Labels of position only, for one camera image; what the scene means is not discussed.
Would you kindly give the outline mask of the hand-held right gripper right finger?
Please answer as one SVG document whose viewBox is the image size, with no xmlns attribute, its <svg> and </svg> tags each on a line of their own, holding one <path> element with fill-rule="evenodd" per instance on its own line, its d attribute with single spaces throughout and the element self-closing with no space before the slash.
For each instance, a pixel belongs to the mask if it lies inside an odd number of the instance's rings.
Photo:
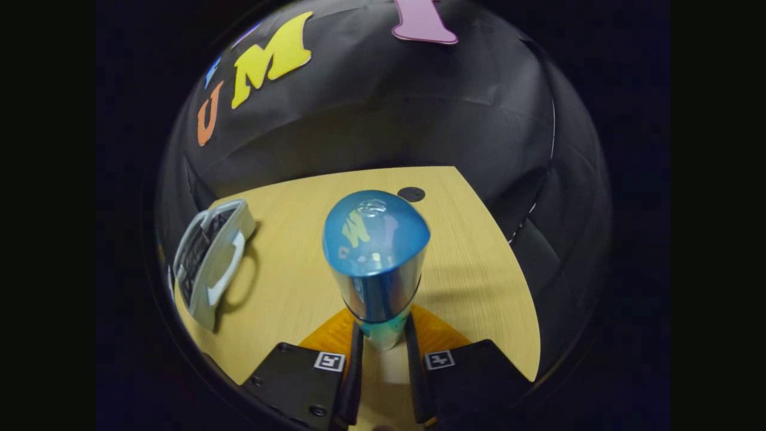
<svg viewBox="0 0 766 431">
<path fill-rule="evenodd" d="M 533 382 L 492 340 L 469 341 L 414 305 L 405 322 L 414 417 L 424 427 L 509 427 Z"/>
</svg>

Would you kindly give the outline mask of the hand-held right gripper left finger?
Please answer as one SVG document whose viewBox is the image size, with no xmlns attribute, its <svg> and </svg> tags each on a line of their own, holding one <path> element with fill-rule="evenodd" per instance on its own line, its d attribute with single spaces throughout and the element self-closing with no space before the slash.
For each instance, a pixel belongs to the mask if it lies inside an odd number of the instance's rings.
<svg viewBox="0 0 766 431">
<path fill-rule="evenodd" d="M 293 430 L 347 430 L 361 398 L 364 336 L 342 310 L 300 344 L 279 342 L 241 385 Z"/>
</svg>

